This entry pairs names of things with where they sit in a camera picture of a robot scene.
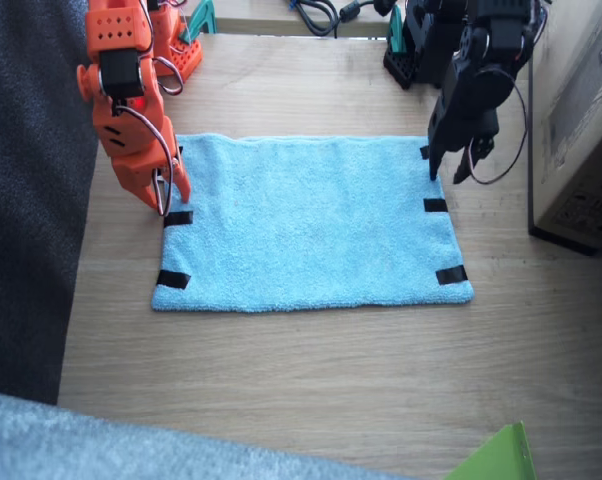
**wooden table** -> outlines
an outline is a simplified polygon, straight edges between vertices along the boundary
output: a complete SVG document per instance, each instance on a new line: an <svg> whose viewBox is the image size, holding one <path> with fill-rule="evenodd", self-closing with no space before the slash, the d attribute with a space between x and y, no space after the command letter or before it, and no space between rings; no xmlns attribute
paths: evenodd
<svg viewBox="0 0 602 480"><path fill-rule="evenodd" d="M382 41L202 43L186 92L166 100L182 134L423 135L437 95L402 91ZM500 109L486 173L514 155L519 109L515 96ZM539 478L602 479L602 255L528 236L525 155L493 187L453 186L458 158L441 176L470 305L158 314L161 222L101 151L60 405L426 479L522 419Z"/></svg>

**microfiber towel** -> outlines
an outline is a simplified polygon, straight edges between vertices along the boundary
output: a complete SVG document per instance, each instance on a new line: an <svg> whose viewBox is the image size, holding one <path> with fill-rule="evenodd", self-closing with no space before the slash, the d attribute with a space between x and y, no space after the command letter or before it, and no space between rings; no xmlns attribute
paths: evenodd
<svg viewBox="0 0 602 480"><path fill-rule="evenodd" d="M183 432L107 422L0 395L0 480L66 478L400 480L403 477Z"/></svg>
<svg viewBox="0 0 602 480"><path fill-rule="evenodd" d="M181 136L155 310L290 311L473 297L421 137Z"/></svg>

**black tape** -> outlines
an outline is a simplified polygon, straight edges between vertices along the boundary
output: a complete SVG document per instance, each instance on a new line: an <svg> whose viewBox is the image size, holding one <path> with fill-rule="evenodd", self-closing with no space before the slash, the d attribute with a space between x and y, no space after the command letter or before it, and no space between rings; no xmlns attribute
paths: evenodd
<svg viewBox="0 0 602 480"><path fill-rule="evenodd" d="M159 272L159 278L157 278L157 285L165 285L166 287L184 290L185 287L188 286L189 281L190 275L185 273L161 270Z"/></svg>
<svg viewBox="0 0 602 480"><path fill-rule="evenodd" d="M458 267L446 268L437 272L437 280L439 285L448 285L450 283L461 283L468 279L468 275L465 273L465 267L459 265Z"/></svg>
<svg viewBox="0 0 602 480"><path fill-rule="evenodd" d="M192 225L193 219L194 213L192 211L168 213L168 216L163 219L163 228L175 225Z"/></svg>
<svg viewBox="0 0 602 480"><path fill-rule="evenodd" d="M424 198L423 208L426 212L447 212L448 204L443 198Z"/></svg>

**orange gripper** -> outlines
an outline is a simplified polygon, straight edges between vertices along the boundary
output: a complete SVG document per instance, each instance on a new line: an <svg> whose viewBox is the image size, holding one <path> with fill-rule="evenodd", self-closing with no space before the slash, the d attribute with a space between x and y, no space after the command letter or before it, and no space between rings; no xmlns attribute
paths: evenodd
<svg viewBox="0 0 602 480"><path fill-rule="evenodd" d="M91 65L77 68L77 83L83 99L93 101L93 122L121 186L156 209L158 199L151 187L152 175L161 172L169 178L169 164L165 151L156 136L143 121L129 112L113 109L112 97L106 95L99 65L99 54L109 50L135 49L139 54L139 74L143 95L125 98L123 106L147 119L161 133L168 146L173 182L181 193L183 202L190 197L190 180L182 162L179 145L172 122L164 114L163 98L159 92L157 74L171 74L160 63L152 61L155 52L172 61L185 79L201 61L198 42L187 46L178 40L182 26L178 12L167 5L149 13L154 29L154 47L148 25L146 0L89 0L86 14L88 56ZM185 52L177 53L174 49Z"/></svg>

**green paper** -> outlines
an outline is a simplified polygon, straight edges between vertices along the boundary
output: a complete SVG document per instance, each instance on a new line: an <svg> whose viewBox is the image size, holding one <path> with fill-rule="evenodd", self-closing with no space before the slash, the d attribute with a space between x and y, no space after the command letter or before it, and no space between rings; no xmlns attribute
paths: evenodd
<svg viewBox="0 0 602 480"><path fill-rule="evenodd" d="M214 15L212 0L201 0L201 3L190 17L188 28L179 35L179 40L191 45L202 31L204 33L217 33L217 19Z"/></svg>
<svg viewBox="0 0 602 480"><path fill-rule="evenodd" d="M504 427L446 480L537 480L523 422Z"/></svg>
<svg viewBox="0 0 602 480"><path fill-rule="evenodd" d="M401 23L401 10L396 5L392 8L390 15L390 28L388 29L387 41L392 45L392 53L407 53L408 48L403 38L403 24Z"/></svg>

